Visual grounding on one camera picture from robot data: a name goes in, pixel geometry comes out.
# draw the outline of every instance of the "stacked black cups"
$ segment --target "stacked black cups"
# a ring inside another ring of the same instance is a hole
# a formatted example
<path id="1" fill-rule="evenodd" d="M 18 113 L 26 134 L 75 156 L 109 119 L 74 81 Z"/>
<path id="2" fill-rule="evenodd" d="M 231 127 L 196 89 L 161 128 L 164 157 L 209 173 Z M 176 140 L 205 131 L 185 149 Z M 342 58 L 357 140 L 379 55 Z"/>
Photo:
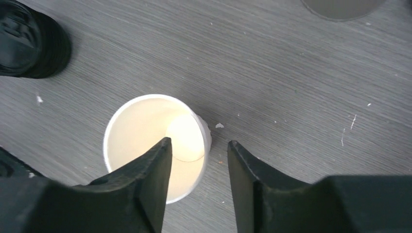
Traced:
<path id="1" fill-rule="evenodd" d="M 70 54 L 69 38 L 56 21 L 15 0 L 0 0 L 0 76 L 53 76 Z"/>

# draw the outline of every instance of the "plastic cup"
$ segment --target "plastic cup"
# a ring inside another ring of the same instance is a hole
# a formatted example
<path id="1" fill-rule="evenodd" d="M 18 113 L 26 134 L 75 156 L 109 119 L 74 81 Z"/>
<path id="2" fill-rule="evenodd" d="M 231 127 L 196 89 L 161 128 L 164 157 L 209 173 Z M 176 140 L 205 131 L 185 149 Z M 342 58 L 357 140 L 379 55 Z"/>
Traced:
<path id="1" fill-rule="evenodd" d="M 182 101 L 166 95 L 140 96 L 112 116 L 104 133 L 103 155 L 112 172 L 172 139 L 172 169 L 166 204 L 181 200 L 205 174 L 212 143 L 207 123 Z"/>

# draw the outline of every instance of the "white scratch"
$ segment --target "white scratch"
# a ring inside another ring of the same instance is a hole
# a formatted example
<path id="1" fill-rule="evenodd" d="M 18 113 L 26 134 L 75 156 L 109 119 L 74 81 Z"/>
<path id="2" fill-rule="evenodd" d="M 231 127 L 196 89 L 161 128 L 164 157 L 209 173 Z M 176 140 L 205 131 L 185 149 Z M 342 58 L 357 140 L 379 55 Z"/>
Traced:
<path id="1" fill-rule="evenodd" d="M 224 128 L 224 125 L 222 125 L 221 123 L 218 123 L 216 126 L 215 126 L 215 128 L 217 129 L 217 128 Z"/>
<path id="2" fill-rule="evenodd" d="M 355 117 L 353 118 L 353 121 L 352 121 L 352 125 L 350 126 L 350 130 L 352 130 L 353 124 L 355 124 L 356 116 L 357 116 L 357 115 L 355 114 Z"/>
<path id="3" fill-rule="evenodd" d="M 341 142 L 342 142 L 342 147 L 343 147 L 343 136 L 345 135 L 345 129 L 343 129 L 343 133 L 342 133 L 342 139 L 341 139 Z"/>
<path id="4" fill-rule="evenodd" d="M 36 99 L 37 99 L 37 105 L 40 105 L 43 102 L 43 99 L 38 94 L 36 95 Z"/>

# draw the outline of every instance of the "dark circular object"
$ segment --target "dark circular object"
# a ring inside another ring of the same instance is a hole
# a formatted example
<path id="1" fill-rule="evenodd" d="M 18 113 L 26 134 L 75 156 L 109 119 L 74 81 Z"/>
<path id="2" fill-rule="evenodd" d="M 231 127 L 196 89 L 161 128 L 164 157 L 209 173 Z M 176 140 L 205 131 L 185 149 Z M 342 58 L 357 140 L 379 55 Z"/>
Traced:
<path id="1" fill-rule="evenodd" d="M 0 76 L 46 78 L 69 63 L 71 44 L 49 16 L 15 0 L 0 0 Z"/>

